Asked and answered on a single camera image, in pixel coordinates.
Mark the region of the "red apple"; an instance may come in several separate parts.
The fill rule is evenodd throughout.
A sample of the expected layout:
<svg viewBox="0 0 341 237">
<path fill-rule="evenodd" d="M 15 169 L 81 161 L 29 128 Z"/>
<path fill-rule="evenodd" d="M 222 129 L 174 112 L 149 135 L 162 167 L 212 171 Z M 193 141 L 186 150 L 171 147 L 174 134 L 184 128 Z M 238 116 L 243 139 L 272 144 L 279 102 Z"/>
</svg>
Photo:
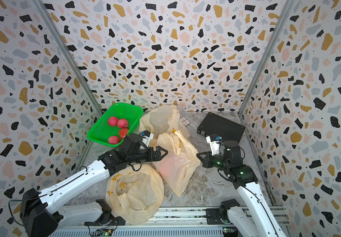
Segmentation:
<svg viewBox="0 0 341 237">
<path fill-rule="evenodd" d="M 121 138 L 118 136 L 110 136 L 108 138 L 108 143 L 112 144 L 112 145 L 116 145 L 116 144 L 120 143 L 120 141 L 121 141 Z"/>
<path fill-rule="evenodd" d="M 129 129 L 128 128 L 122 128 L 119 131 L 119 136 L 121 139 L 124 139 L 125 136 L 127 136 L 127 134 L 129 133 Z"/>
<path fill-rule="evenodd" d="M 129 122 L 126 120 L 126 119 L 124 119 L 124 118 L 121 118 L 121 119 L 119 119 L 118 121 L 117 121 L 117 126 L 119 127 L 119 128 L 128 128 L 129 127 Z"/>
<path fill-rule="evenodd" d="M 116 127 L 119 119 L 117 117 L 110 117 L 108 119 L 108 125 L 111 127 Z"/>
</svg>

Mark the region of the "beige plastic bag with apples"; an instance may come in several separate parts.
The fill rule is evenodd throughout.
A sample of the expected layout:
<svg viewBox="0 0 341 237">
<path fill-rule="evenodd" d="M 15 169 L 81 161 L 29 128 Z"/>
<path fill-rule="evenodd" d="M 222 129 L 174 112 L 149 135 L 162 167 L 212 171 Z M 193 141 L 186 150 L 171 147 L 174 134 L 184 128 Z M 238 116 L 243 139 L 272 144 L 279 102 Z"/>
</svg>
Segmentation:
<svg viewBox="0 0 341 237">
<path fill-rule="evenodd" d="M 112 215 L 122 217 L 131 225 L 150 219 L 164 199 L 163 179 L 150 165 L 134 165 L 113 175 L 108 183 L 105 200 Z"/>
</svg>

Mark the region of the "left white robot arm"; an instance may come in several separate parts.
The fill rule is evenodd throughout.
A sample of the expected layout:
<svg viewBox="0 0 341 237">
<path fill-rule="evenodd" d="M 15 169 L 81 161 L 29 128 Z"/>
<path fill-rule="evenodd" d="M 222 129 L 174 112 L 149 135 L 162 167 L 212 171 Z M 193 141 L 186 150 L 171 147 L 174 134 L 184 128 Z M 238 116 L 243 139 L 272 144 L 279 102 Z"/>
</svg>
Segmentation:
<svg viewBox="0 0 341 237">
<path fill-rule="evenodd" d="M 94 162 L 68 179 L 49 188 L 30 189 L 22 197 L 20 219 L 29 237 L 48 237 L 57 229 L 80 223 L 105 225 L 112 222 L 111 208 L 98 199 L 90 204 L 65 207 L 72 198 L 127 166 L 161 161 L 168 151 L 150 147 L 149 131 L 128 134 L 122 143 L 100 155 Z"/>
</svg>

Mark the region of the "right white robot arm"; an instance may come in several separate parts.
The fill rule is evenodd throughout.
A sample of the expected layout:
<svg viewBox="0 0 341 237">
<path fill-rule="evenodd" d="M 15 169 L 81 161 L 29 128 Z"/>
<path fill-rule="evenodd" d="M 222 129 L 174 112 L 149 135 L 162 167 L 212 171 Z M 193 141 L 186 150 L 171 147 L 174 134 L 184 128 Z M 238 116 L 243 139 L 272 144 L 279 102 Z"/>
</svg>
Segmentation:
<svg viewBox="0 0 341 237">
<path fill-rule="evenodd" d="M 236 141 L 222 141 L 220 136 L 206 138 L 209 152 L 198 153 L 204 168 L 216 168 L 219 175 L 233 184 L 252 216 L 248 218 L 236 199 L 221 202 L 219 217 L 234 224 L 243 237 L 285 237 L 261 191 L 253 169 L 243 163 L 244 150 Z"/>
</svg>

